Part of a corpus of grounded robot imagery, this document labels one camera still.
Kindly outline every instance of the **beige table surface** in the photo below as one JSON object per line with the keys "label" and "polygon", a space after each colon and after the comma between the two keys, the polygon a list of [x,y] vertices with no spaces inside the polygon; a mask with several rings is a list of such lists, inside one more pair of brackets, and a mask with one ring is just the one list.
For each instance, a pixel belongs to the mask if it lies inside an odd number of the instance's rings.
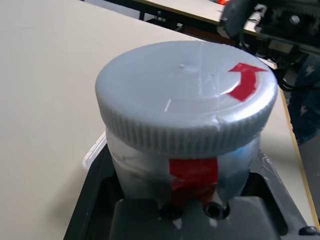
{"label": "beige table surface", "polygon": [[[168,10],[190,18],[217,25],[220,21],[224,5],[212,2],[211,0],[134,0],[159,9]],[[248,21],[244,26],[244,32],[250,35],[258,35],[255,31],[256,23]]]}
{"label": "beige table surface", "polygon": [[[0,239],[63,239],[104,131],[95,96],[102,67],[128,50],[194,38],[78,0],[0,3]],[[299,154],[281,95],[262,150],[309,225]]]}

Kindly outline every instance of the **metal frame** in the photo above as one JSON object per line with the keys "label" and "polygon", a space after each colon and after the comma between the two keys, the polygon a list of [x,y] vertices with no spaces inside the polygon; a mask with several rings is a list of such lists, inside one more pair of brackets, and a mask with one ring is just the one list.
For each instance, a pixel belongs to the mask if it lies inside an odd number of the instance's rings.
{"label": "metal frame", "polygon": [[135,0],[104,0],[109,3],[117,4],[126,8],[137,10],[140,12],[139,20],[144,20],[145,14],[151,14],[168,21],[185,24],[206,32],[217,33],[217,25],[207,21],[199,20],[193,17],[185,16],[170,10],[151,6]]}

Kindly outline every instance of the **table edge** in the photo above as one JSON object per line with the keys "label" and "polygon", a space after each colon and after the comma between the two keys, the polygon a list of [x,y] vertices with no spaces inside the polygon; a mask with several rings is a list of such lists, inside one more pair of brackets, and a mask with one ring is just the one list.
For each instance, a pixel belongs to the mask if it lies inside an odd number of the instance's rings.
{"label": "table edge", "polygon": [[301,159],[300,151],[299,151],[299,148],[298,148],[297,140],[296,140],[295,134],[293,132],[293,127],[292,127],[292,124],[291,124],[291,118],[290,118],[290,115],[289,115],[289,110],[288,110],[288,107],[287,107],[285,94],[281,89],[279,89],[279,91],[280,91],[280,95],[281,95],[282,104],[283,104],[283,107],[284,107],[286,121],[287,121],[287,124],[288,124],[288,126],[290,128],[291,140],[292,140],[292,144],[293,144],[294,151],[295,151],[295,154],[296,154],[296,158],[297,158],[297,161],[298,161],[298,165],[299,165],[299,169],[300,169],[300,173],[301,173],[301,177],[302,177],[302,181],[303,181],[305,194],[306,194],[306,197],[308,198],[308,203],[309,203],[309,208],[310,208],[310,211],[311,211],[313,223],[319,229],[320,228],[320,224],[319,224],[319,221],[318,221],[318,216],[317,216],[317,213],[316,213],[314,201],[312,200],[312,196],[311,196],[309,184],[308,184],[308,181],[307,181],[307,176],[306,176],[306,172],[305,172],[305,169],[304,169],[304,165],[303,165],[303,162],[302,162],[302,159]]}
{"label": "table edge", "polygon": [[[193,19],[197,19],[197,20],[200,20],[200,21],[203,21],[203,22],[206,22],[206,23],[210,23],[210,24],[214,24],[214,25],[218,25],[219,24],[219,21],[212,20],[212,19],[205,18],[205,17],[201,17],[199,15],[194,15],[194,14],[191,14],[189,12],[185,12],[185,11],[182,11],[182,10],[171,8],[171,7],[168,7],[168,6],[165,6],[165,5],[160,5],[158,3],[151,2],[149,0],[133,0],[133,1],[141,3],[141,4],[146,4],[146,5],[149,5],[149,6],[152,6],[152,7],[156,7],[156,8],[159,8],[159,9],[167,10],[167,11],[170,11],[170,12],[173,12],[173,13],[176,13],[176,14],[180,14],[180,15],[183,15],[183,16],[186,16],[186,17],[190,17],[190,18],[193,18]],[[244,33],[250,34],[252,36],[258,36],[259,35],[256,31],[250,31],[250,30],[247,30],[245,28],[243,30],[244,30]]]}

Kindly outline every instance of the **clear tape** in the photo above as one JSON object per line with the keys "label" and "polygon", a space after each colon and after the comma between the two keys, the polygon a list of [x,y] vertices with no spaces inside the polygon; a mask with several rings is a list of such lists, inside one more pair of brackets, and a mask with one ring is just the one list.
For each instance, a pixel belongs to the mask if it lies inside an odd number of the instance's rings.
{"label": "clear tape", "polygon": [[91,164],[94,162],[98,154],[107,144],[106,131],[99,137],[95,144],[91,147],[89,152],[84,156],[82,160],[82,166],[84,169],[89,170]]}

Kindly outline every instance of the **red arrow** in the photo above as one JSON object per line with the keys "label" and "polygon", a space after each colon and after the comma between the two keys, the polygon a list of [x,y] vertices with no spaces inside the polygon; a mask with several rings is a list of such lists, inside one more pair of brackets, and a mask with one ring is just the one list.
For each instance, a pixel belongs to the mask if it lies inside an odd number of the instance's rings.
{"label": "red arrow", "polygon": [[234,68],[229,70],[229,72],[240,72],[241,80],[240,84],[228,94],[244,102],[257,89],[256,72],[267,72],[267,70],[240,62]]}

